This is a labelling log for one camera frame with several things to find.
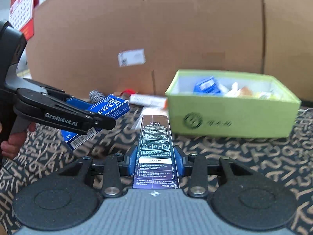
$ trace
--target dark product box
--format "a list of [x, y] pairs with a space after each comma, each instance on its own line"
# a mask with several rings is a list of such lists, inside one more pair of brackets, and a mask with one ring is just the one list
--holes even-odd
[[179, 188], [167, 116], [144, 115], [142, 118], [133, 188]]
[[[75, 98], [71, 98], [66, 102], [80, 109], [89, 110], [104, 116], [112, 117], [114, 119], [118, 119], [122, 115], [129, 112], [128, 101], [118, 98], [114, 95], [109, 95], [94, 105], [90, 105], [88, 102], [84, 102]], [[61, 133], [65, 142], [72, 150], [74, 150], [101, 130], [102, 129], [100, 128], [93, 127], [88, 131], [87, 135], [78, 135], [75, 132], [68, 132], [63, 130], [61, 130]]]

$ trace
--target blue box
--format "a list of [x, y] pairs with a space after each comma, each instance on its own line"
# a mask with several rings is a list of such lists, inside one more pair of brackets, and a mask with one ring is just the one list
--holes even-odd
[[[109, 116], [115, 120], [129, 112], [128, 101], [118, 98], [114, 95], [109, 95], [94, 105], [90, 105], [90, 103], [76, 98], [68, 99], [66, 102], [77, 108], [89, 110], [104, 116]], [[64, 130], [61, 130], [61, 133], [65, 142], [72, 150], [74, 150], [101, 130], [102, 129], [100, 128], [93, 127], [88, 131], [87, 135], [79, 135], [75, 132], [68, 132]]]
[[214, 94], [220, 94], [221, 90], [218, 87], [218, 82], [212, 76], [196, 83], [193, 92], [194, 93], [210, 93], [214, 95]]

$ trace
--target finger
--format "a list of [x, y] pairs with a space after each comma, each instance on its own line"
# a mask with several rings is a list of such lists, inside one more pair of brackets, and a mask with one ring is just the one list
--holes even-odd
[[36, 130], [36, 123], [31, 123], [28, 126], [29, 131], [34, 132]]
[[2, 149], [2, 151], [4, 151], [4, 152], [17, 155], [18, 152], [20, 151], [20, 146], [10, 145], [7, 141], [3, 141], [3, 142], [1, 143], [1, 149]]
[[9, 158], [9, 159], [11, 159], [11, 160], [13, 160], [17, 156], [15, 154], [7, 153], [7, 152], [4, 152], [4, 151], [2, 151], [2, 155], [7, 157], [7, 158]]
[[15, 133], [10, 135], [8, 142], [10, 145], [16, 145], [21, 147], [25, 143], [26, 137], [27, 132]]

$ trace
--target gray textured surface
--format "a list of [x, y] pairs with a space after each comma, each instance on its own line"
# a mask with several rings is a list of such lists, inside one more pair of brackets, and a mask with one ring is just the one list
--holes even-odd
[[129, 189], [117, 199], [107, 199], [85, 223], [63, 231], [22, 228], [18, 235], [292, 235], [284, 228], [250, 232], [221, 221], [208, 204], [184, 195], [182, 190]]

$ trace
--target lime green box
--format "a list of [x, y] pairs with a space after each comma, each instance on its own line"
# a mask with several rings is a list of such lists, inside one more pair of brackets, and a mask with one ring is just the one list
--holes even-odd
[[[231, 89], [247, 86], [253, 93], [272, 92], [279, 99], [223, 97], [193, 93], [195, 84], [214, 76]], [[185, 135], [244, 138], [287, 137], [301, 101], [268, 75], [210, 70], [178, 70], [166, 91], [171, 131]]]

